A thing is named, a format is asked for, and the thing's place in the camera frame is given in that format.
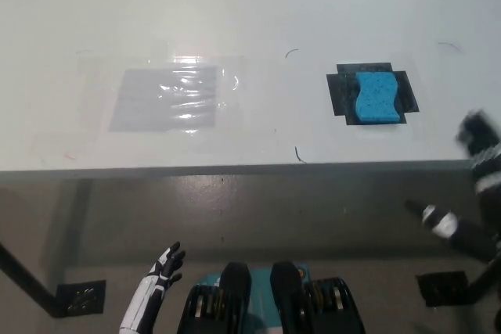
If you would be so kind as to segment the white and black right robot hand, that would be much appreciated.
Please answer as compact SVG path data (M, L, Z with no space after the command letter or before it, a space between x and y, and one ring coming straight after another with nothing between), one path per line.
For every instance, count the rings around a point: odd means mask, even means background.
M488 263L500 244L500 130L481 110L468 113L457 134L470 158L470 173L485 227L462 218L452 210L407 200L405 208L421 225L448 246Z

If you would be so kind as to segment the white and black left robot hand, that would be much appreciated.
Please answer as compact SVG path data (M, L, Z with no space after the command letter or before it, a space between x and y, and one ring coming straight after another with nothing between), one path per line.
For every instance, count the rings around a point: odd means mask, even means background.
M168 247L141 280L122 319L120 334L153 332L166 292L182 278L178 270L186 252L179 249L180 242Z

